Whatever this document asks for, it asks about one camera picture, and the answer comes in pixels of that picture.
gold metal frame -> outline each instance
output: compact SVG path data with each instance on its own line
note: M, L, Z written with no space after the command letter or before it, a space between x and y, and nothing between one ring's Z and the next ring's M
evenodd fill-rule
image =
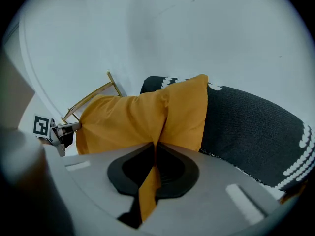
M65 114L65 116L62 118L62 120L67 123L67 119L73 115L78 121L79 118L74 114L75 111L77 111L79 108L81 108L84 104L86 104L89 100L91 100L92 98L94 98L96 95L100 94L101 92L103 92L104 90L108 89L111 86L114 86L116 92L118 93L119 96L122 96L122 93L120 92L120 90L118 89L112 75L110 74L110 71L107 71L107 76L110 79L110 82L102 85L100 88L96 89L95 91L91 92L89 95L85 96L82 100L80 100L78 103L76 103L73 107L68 109L68 112Z

orange cushion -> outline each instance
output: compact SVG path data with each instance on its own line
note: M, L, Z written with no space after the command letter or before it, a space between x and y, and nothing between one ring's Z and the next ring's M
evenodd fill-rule
M158 141L199 151L207 83L208 76L199 75L139 96L98 95L80 117L78 153L102 153L148 142L156 145ZM153 167L139 189L143 221L155 208L154 194L159 187L158 170Z

white backdrop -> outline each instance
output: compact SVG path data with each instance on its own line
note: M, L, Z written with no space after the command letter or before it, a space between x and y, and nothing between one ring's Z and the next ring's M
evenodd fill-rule
M122 91L138 95L148 76L204 73L210 82L253 93L315 123L315 50L287 0L63 1L67 3L41 0L38 7L38 1L29 1L28 13L37 16L40 11L37 29L43 30L33 31L27 41L59 41L72 48L69 58L62 48L45 53L35 46L41 50L42 74L47 72L45 63L73 59L76 65L55 66L50 74L72 69L82 78L93 78L85 85L71 85L86 91L110 69ZM26 17L25 22L32 20ZM50 39L45 28L51 36L59 31L58 36L65 37Z

yellow pillow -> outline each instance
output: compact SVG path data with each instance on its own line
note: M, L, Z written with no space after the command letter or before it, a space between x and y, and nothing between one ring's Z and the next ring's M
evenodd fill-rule
M199 151L206 118L208 76L173 83L139 96L97 96L80 117L79 154L113 151L158 141ZM142 221L156 206L159 174L152 167L139 188Z

gold chair leg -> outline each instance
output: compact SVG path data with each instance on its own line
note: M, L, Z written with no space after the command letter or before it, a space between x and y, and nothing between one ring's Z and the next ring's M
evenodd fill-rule
M122 93L120 92L119 88L117 87L117 85L116 85L116 83L115 83L115 81L114 81L114 79L113 79L113 76L110 74L110 71L107 71L106 73L107 73L107 76L109 77L110 81L113 83L113 86L114 86L114 88L116 89L118 95L122 97L123 95L122 95Z

